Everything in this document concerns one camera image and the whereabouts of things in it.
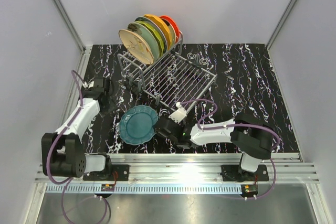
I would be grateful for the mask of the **green dotted scalloped plate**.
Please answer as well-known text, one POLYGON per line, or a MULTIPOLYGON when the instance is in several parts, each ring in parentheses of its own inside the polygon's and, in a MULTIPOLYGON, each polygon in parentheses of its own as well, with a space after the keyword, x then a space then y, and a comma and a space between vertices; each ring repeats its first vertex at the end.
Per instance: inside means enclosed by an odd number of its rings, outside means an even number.
POLYGON ((164 50, 164 41, 162 39, 162 36, 159 33, 159 30, 154 27, 153 24, 150 24, 148 22, 143 22, 144 26, 151 32, 154 39, 156 40, 158 47, 159 47, 159 57, 162 57, 163 50, 164 50))

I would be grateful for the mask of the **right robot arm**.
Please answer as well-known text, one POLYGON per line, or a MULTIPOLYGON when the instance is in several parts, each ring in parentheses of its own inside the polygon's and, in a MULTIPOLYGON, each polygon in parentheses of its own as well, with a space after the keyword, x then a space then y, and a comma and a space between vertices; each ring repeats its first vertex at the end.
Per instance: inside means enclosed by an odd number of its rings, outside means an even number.
POLYGON ((273 131, 267 123, 251 115, 238 113, 226 122, 194 126, 182 123, 173 113, 160 118, 154 125, 156 135, 168 138, 187 149, 212 143, 232 143, 242 151, 238 165, 222 165, 221 176, 227 182, 266 182, 267 167, 262 161, 271 158, 273 131))

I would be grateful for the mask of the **mint plate flower print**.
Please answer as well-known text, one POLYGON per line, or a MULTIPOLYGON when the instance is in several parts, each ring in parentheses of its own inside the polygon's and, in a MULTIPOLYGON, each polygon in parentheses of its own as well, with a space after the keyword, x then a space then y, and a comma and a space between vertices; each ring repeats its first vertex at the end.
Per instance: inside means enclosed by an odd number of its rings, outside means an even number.
POLYGON ((128 30, 137 33, 147 42, 150 46, 154 61, 156 61, 160 56, 160 49, 151 26, 142 21, 135 21, 128 24, 128 30))

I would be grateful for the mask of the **right aluminium corner post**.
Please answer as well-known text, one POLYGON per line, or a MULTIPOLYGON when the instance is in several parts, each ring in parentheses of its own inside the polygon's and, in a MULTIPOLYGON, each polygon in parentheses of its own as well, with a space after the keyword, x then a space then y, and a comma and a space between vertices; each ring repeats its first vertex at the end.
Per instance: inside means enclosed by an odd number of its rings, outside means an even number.
POLYGON ((296 6, 298 0, 290 0, 279 19, 274 31, 272 32, 268 42, 266 43, 266 49, 269 51, 271 47, 273 46, 275 40, 277 39, 278 35, 280 34, 283 26, 285 25, 287 19, 289 18, 291 12, 293 11, 294 7, 296 6))

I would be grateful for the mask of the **white plate green rim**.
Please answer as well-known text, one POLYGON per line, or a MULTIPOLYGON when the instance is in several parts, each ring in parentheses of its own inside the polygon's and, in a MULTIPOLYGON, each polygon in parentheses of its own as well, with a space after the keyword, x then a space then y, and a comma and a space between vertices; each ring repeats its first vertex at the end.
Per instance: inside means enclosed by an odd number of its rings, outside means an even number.
POLYGON ((162 54, 164 54, 167 51, 167 41, 159 26, 154 21, 144 16, 137 17, 135 21, 143 22, 151 28, 153 35, 158 39, 158 43, 161 46, 162 54))

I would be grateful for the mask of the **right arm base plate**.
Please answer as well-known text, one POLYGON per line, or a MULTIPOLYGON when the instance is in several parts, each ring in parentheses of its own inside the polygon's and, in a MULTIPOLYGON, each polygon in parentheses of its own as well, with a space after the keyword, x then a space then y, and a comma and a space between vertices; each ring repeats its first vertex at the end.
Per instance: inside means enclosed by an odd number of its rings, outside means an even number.
POLYGON ((257 171, 247 172, 239 165, 222 165, 221 173, 224 182, 268 182, 269 175, 266 165, 259 165, 257 171))

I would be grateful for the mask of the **aluminium rail frame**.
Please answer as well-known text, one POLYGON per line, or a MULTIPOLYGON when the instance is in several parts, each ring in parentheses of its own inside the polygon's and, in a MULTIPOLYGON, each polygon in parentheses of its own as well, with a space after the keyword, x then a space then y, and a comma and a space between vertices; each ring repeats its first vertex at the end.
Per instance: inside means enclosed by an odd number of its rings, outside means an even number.
MULTIPOLYGON (((130 165, 129 179, 117 184, 239 184, 224 182, 222 165, 237 165, 240 154, 111 154, 112 164, 130 165)), ((266 165, 269 181, 257 185, 317 184, 315 167, 298 153, 275 153, 266 165)))

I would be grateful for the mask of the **teal scalloped plate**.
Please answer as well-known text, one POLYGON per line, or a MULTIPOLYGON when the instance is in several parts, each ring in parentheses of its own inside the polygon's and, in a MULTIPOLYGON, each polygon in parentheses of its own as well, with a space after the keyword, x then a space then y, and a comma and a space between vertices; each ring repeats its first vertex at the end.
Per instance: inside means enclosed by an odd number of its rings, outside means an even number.
POLYGON ((127 110, 121 118, 120 138, 129 145, 144 144, 155 135, 154 125, 158 119, 157 112, 150 106, 134 106, 127 110))

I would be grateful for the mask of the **orange red plate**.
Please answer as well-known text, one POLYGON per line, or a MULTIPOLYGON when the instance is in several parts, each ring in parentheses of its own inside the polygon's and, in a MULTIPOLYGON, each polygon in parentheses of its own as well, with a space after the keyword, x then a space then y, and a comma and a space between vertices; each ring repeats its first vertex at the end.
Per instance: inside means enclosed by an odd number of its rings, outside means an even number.
POLYGON ((178 42, 180 38, 180 30, 179 30, 177 23, 170 16, 162 15, 160 16, 160 18, 162 20, 167 21, 172 26, 175 32, 175 42, 178 42))

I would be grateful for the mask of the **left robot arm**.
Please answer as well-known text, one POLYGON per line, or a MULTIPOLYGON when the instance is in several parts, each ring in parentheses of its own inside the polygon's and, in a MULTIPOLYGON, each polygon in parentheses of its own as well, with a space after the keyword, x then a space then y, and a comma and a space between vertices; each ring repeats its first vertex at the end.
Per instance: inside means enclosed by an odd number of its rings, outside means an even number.
POLYGON ((75 110, 63 125, 55 132, 42 136, 43 173, 54 183, 54 177, 79 178, 88 171, 81 140, 97 115, 104 117, 115 107, 110 86, 110 79, 95 77, 88 88, 80 93, 75 110))

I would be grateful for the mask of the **yellow dotted scalloped plate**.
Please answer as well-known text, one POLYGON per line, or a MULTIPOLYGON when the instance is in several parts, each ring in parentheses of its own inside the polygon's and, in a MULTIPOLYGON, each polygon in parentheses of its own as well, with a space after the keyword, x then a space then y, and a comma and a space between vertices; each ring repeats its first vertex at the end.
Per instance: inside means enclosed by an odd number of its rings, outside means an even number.
POLYGON ((144 17, 148 18, 149 20, 151 20, 152 22, 154 22, 159 29, 161 30, 161 32, 163 33, 166 42, 167 42, 167 49, 171 49, 171 45, 172 45, 172 35, 171 32, 168 28, 168 25, 158 16, 152 15, 152 14, 145 14, 144 17))

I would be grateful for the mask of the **left aluminium corner post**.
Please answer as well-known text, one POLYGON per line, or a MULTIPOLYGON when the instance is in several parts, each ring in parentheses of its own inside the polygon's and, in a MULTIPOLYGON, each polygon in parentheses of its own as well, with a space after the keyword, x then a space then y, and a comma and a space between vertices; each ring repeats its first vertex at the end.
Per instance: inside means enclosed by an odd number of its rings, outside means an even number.
POLYGON ((68 31, 70 32, 73 40, 75 41, 75 44, 79 48, 80 52, 84 54, 86 52, 86 45, 83 43, 82 39, 79 36, 79 33, 77 32, 72 20, 70 19, 63 3, 61 0, 52 0, 53 4, 55 5, 61 19, 65 23, 68 31))

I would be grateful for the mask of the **beige plate bird print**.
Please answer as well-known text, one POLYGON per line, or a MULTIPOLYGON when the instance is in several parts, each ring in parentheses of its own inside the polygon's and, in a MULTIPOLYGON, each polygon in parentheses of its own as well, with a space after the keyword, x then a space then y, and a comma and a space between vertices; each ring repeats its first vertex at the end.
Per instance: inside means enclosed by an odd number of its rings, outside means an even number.
POLYGON ((127 51, 145 65, 154 63, 154 57, 148 43, 137 33, 120 29, 119 38, 127 51))

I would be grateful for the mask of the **aluminium corner post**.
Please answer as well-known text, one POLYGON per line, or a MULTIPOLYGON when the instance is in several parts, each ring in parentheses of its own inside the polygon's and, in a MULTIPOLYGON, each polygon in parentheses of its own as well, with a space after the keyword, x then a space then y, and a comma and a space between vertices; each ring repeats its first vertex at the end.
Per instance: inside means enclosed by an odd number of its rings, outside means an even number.
POLYGON ((279 19, 274 31, 272 32, 268 42, 266 43, 266 49, 269 51, 271 47, 273 46, 275 40, 277 39, 278 35, 280 34, 283 26, 285 25, 287 19, 289 18, 291 12, 293 11, 294 7, 296 6, 298 0, 290 0, 279 19))
POLYGON ((86 52, 86 45, 83 43, 82 39, 79 36, 79 33, 77 32, 72 20, 70 19, 63 3, 61 0, 52 0, 53 4, 55 5, 61 19, 65 23, 68 31, 70 32, 73 40, 75 41, 75 44, 79 48, 80 52, 84 54, 86 52))

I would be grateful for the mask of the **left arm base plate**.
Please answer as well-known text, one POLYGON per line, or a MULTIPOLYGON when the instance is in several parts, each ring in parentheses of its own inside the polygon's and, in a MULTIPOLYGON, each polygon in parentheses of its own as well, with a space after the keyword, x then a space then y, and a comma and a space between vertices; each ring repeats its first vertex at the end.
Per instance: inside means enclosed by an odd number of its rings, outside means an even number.
POLYGON ((84 181, 114 181, 125 182, 129 179, 130 165, 125 164, 111 164, 100 172, 90 172, 83 176, 84 181))

